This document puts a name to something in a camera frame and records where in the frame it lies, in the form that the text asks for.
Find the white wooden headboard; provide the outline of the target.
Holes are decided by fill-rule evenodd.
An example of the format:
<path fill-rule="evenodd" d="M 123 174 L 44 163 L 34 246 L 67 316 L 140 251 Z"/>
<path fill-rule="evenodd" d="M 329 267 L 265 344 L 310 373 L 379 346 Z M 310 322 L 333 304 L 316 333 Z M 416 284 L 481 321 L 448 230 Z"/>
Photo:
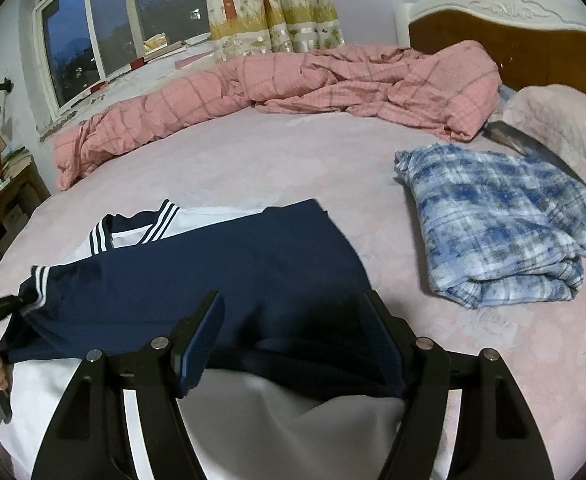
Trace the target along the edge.
<path fill-rule="evenodd" d="M 419 0 L 395 11 L 398 44 L 435 53 L 479 42 L 502 82 L 565 84 L 586 94 L 586 6 L 579 0 Z"/>

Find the pink pillow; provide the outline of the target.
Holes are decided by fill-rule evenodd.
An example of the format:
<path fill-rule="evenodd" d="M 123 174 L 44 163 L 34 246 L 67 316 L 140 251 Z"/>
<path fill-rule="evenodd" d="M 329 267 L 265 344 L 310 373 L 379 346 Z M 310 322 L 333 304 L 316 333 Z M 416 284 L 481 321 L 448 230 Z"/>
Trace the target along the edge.
<path fill-rule="evenodd" d="M 495 141 L 570 170 L 586 185 L 586 94 L 564 84 L 514 93 L 485 125 Z"/>

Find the white navy varsity jacket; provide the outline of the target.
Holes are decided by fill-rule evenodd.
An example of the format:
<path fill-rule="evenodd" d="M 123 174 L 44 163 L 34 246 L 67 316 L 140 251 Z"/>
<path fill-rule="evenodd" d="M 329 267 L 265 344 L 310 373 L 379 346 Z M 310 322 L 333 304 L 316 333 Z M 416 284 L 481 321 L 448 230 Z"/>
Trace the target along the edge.
<path fill-rule="evenodd" d="M 406 363 L 314 200 L 107 216 L 20 283 L 2 339 L 24 479 L 375 479 Z"/>

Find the blue plaid folded garment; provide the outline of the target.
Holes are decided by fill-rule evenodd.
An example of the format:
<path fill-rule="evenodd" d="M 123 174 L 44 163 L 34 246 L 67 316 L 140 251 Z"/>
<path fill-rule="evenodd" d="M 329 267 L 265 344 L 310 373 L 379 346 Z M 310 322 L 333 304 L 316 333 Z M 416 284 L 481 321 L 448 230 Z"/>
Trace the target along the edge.
<path fill-rule="evenodd" d="M 468 309 L 573 300 L 585 279 L 586 186 L 546 160 L 449 143 L 399 151 L 434 294 Z"/>

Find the tree pattern curtain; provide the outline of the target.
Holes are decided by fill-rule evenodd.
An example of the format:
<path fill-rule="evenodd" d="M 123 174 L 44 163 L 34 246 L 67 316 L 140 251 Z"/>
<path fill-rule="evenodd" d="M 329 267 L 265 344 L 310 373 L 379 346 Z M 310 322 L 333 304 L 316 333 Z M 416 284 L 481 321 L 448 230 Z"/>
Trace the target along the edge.
<path fill-rule="evenodd" d="M 344 36 L 333 0 L 206 0 L 217 58 L 333 49 Z"/>

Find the white framed window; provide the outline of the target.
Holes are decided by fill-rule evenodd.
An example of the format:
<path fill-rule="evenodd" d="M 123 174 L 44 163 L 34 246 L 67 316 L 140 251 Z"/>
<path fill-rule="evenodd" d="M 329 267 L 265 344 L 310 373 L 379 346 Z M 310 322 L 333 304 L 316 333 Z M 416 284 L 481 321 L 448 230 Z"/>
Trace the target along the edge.
<path fill-rule="evenodd" d="M 135 62 L 209 37 L 206 0 L 36 0 L 32 19 L 52 117 Z"/>

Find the dark wooden desk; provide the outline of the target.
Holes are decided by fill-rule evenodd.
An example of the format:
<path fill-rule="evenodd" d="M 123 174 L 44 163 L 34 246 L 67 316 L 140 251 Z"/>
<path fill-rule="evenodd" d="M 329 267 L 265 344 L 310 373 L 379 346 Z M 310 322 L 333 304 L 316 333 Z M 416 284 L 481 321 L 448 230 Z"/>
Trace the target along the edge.
<path fill-rule="evenodd" d="M 31 156 L 16 162 L 10 176 L 0 188 L 0 261 L 34 211 L 51 196 Z"/>

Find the pink plaid quilt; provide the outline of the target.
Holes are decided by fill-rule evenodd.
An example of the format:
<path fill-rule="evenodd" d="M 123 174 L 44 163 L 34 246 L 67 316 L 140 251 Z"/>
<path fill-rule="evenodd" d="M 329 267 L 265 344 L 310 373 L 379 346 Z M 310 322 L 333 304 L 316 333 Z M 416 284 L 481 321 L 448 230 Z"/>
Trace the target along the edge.
<path fill-rule="evenodd" d="M 247 107 L 273 114 L 346 112 L 471 141 L 499 104 L 498 65 L 464 40 L 434 54 L 384 46 L 239 56 L 114 103 L 61 133 L 62 191 L 109 160 Z"/>

